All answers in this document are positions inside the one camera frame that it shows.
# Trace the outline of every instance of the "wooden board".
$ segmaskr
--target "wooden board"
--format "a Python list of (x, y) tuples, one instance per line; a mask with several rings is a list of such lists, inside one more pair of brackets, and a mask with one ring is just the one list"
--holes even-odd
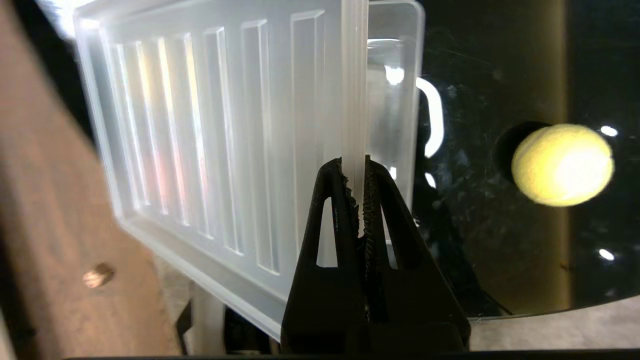
[[(152, 256), (115, 224), (102, 174), (0, 2), (1, 236), (39, 356), (177, 355)], [(101, 262), (115, 276), (91, 290)]]

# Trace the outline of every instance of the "translucent plastic container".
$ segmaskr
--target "translucent plastic container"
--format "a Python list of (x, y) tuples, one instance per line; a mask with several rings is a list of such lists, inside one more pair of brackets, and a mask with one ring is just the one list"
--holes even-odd
[[(75, 16), (120, 225), (274, 338), (317, 170), (342, 156), (362, 193), (368, 10), (366, 0), (98, 0)], [(413, 162), (413, 151), (398, 156)]]

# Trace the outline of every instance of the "white plastic tray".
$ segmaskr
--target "white plastic tray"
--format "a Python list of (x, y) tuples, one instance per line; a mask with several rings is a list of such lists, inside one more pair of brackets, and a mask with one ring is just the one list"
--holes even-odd
[(120, 225), (274, 338), (317, 170), (342, 156), (362, 177), (368, 5), (98, 0), (75, 16)]

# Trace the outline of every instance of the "yellow ball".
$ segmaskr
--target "yellow ball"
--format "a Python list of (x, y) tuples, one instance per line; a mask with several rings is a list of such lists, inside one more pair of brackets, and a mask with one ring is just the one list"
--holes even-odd
[(588, 127), (560, 124), (537, 130), (516, 150), (513, 179), (531, 200), (572, 206), (598, 195), (613, 175), (609, 144)]

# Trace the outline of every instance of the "gray floor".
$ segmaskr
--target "gray floor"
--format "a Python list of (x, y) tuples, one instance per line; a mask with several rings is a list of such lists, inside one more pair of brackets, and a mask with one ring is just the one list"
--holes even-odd
[[(175, 320), (191, 294), (202, 296), (203, 292), (164, 261), (158, 259), (156, 264), (170, 315)], [(219, 348), (222, 307), (215, 298), (204, 303), (206, 309), (198, 305), (194, 312), (206, 314), (209, 321), (195, 327), (196, 334), (190, 334), (188, 342), (194, 354), (223, 354)], [(551, 315), (474, 320), (472, 328), (471, 349), (475, 351), (640, 348), (640, 297)], [(206, 347), (198, 346), (195, 340), (194, 347), (194, 339), (201, 338), (198, 332), (215, 334), (219, 345), (212, 346), (210, 342)]]

